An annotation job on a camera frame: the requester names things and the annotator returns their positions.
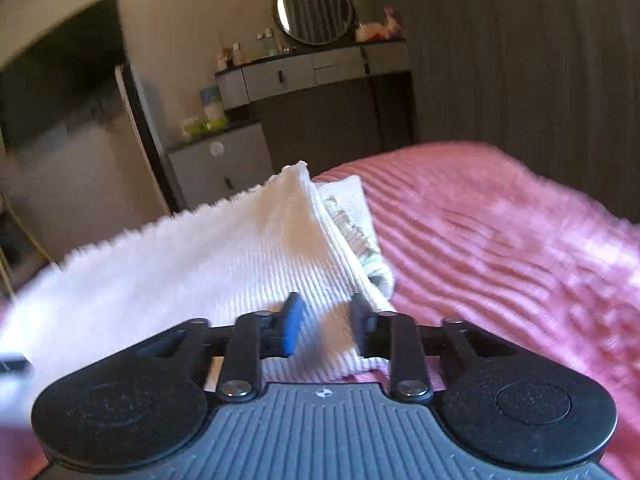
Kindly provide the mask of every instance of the gray curtain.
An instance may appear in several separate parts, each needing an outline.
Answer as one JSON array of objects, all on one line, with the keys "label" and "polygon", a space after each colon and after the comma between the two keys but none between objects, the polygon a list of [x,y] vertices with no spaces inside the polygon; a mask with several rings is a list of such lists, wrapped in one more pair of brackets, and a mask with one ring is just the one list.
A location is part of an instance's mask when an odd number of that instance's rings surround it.
[{"label": "gray curtain", "polygon": [[640,0],[370,0],[405,18],[422,140],[482,140],[640,221]]}]

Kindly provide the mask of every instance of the white wall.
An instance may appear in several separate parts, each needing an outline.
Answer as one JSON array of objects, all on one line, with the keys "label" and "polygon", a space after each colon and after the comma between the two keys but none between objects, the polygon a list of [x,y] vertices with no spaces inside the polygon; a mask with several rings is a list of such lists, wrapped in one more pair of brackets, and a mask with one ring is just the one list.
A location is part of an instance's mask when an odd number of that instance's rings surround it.
[{"label": "white wall", "polygon": [[[210,86],[216,54],[239,41],[255,51],[255,36],[265,27],[276,30],[273,0],[119,0],[130,58],[141,78],[157,93],[159,123],[165,141],[177,134],[185,118],[202,114],[198,91]],[[367,18],[366,0],[353,0]]]},{"label": "white wall", "polygon": [[[0,66],[69,15],[95,0],[0,0]],[[181,120],[202,114],[198,92],[210,86],[220,32],[225,44],[255,50],[255,35],[276,27],[272,0],[118,0],[127,53],[149,93],[164,145]],[[361,19],[367,0],[353,0]]]}]

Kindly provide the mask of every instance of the cabinet knob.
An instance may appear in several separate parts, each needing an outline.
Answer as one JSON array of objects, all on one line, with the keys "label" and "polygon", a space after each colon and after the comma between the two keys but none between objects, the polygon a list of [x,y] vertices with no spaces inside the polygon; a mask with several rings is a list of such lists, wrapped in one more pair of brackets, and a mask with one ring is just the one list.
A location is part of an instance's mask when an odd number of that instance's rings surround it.
[{"label": "cabinet knob", "polygon": [[216,140],[209,145],[209,153],[213,156],[222,156],[225,154],[225,145]]}]

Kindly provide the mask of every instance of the countertop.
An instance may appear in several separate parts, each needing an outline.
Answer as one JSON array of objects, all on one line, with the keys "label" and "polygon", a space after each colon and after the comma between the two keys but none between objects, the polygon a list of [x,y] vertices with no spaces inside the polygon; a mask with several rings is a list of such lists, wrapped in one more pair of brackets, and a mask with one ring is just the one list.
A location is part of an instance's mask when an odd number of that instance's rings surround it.
[{"label": "countertop", "polygon": [[206,134],[199,134],[193,137],[190,140],[178,140],[173,146],[166,150],[166,152],[170,155],[171,153],[178,152],[186,148],[187,146],[193,146],[199,142],[203,142],[204,140],[213,139],[221,134],[226,134],[232,132],[233,130],[239,130],[241,128],[246,128],[247,126],[251,126],[252,124],[257,124],[260,121],[258,119],[247,119],[244,121],[235,121],[233,123],[229,123],[227,126],[222,128],[221,130],[216,130],[215,132],[207,132]]},{"label": "countertop", "polygon": [[296,48],[295,52],[287,52],[286,54],[276,54],[275,56],[259,57],[252,61],[249,61],[248,63],[243,63],[240,66],[233,66],[231,68],[227,68],[226,70],[223,70],[222,72],[217,72],[216,75],[224,75],[228,72],[233,72],[234,70],[239,70],[246,66],[267,63],[270,61],[276,61],[278,59],[284,59],[286,57],[305,56],[306,54],[313,54],[315,52],[325,52],[327,50],[338,50],[340,48],[350,48],[352,46],[368,46],[368,45],[381,44],[381,43],[404,43],[404,38],[394,38],[392,40],[373,40],[373,41],[366,41],[365,43],[356,43],[356,41],[353,41],[353,42],[347,42],[347,43],[331,44],[331,45],[316,46],[316,47],[299,46]]}]

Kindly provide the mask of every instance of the bed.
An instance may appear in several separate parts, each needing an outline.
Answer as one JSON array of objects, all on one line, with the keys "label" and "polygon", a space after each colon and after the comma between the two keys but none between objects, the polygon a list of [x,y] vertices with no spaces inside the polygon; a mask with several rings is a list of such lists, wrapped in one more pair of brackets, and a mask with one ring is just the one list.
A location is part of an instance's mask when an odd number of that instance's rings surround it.
[{"label": "bed", "polygon": [[[483,144],[415,146],[315,180],[350,174],[394,270],[393,306],[422,324],[463,317],[596,379],[619,410],[602,463],[640,478],[638,227]],[[0,478],[27,479],[45,463],[27,431],[0,431],[0,441]]]}]

